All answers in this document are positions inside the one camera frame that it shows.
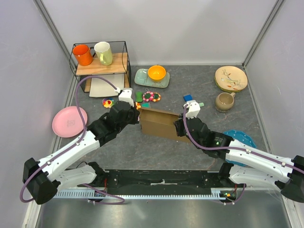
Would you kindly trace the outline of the brown cardboard box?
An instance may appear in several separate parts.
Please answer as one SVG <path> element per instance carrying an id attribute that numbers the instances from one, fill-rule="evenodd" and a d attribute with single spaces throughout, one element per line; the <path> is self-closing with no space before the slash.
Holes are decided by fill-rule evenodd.
<path id="1" fill-rule="evenodd" d="M 186 136 L 177 136 L 174 122 L 178 120 L 179 114 L 144 107 L 139 111 L 139 123 L 143 134 L 190 143 Z"/>

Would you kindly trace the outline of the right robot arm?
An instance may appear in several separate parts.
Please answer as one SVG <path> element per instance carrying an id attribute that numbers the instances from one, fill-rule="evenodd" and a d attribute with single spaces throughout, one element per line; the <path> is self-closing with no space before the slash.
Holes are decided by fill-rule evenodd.
<path id="1" fill-rule="evenodd" d="M 256 148 L 223 133 L 210 130 L 199 118 L 180 117 L 174 122 L 179 137 L 190 142 L 212 158 L 242 163 L 249 167 L 242 171 L 234 164 L 222 165 L 218 183 L 223 187 L 245 184 L 270 187 L 280 191 L 286 198 L 304 201 L 304 158 L 281 157 Z"/>

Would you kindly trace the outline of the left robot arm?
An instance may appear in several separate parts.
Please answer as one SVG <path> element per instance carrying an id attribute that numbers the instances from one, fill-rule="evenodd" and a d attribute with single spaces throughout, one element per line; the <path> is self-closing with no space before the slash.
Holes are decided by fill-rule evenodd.
<path id="1" fill-rule="evenodd" d="M 115 139 L 127 125 L 138 124 L 139 114 L 133 100 L 118 101 L 108 113 L 93 121 L 78 138 L 65 147 L 38 161 L 34 158 L 25 161 L 20 200 L 42 205 L 50 201 L 59 190 L 89 183 L 94 187 L 101 186 L 104 175 L 98 164 L 93 162 L 72 170 L 68 166 Z M 31 199 L 23 198 L 24 190 L 29 191 Z"/>

